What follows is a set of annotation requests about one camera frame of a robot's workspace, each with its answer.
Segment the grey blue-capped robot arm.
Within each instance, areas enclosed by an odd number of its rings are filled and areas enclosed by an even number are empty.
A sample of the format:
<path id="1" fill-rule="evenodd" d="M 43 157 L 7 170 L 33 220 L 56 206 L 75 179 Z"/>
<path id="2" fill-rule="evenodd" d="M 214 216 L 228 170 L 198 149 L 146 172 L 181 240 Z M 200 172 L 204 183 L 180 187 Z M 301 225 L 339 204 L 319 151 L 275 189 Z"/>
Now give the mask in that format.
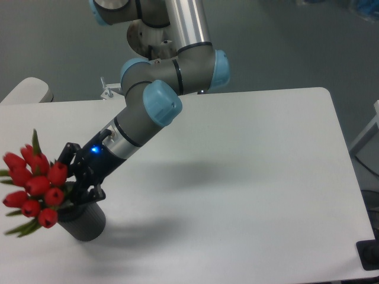
<path id="1" fill-rule="evenodd" d="M 67 143 L 59 161 L 75 183 L 65 188 L 66 206 L 101 201 L 103 180 L 182 111 L 181 95 L 228 84 L 225 52 L 214 49 L 201 1 L 91 1 L 103 25 L 140 20 L 169 28 L 176 53 L 127 61 L 120 72 L 126 107 L 84 146 Z"/>

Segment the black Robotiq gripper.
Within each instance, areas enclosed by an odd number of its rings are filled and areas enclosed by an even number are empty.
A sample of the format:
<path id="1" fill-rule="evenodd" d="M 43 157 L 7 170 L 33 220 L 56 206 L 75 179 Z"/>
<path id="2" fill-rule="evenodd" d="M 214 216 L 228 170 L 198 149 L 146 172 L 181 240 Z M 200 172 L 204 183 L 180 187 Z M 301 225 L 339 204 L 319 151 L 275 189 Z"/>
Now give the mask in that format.
<path id="1" fill-rule="evenodd" d="M 76 179 L 70 196 L 74 206 L 93 204 L 106 198 L 101 185 L 124 162 L 104 146 L 103 141 L 110 136 L 110 130 L 101 131 L 83 147 L 67 142 L 59 155 L 57 161 L 66 165 Z"/>

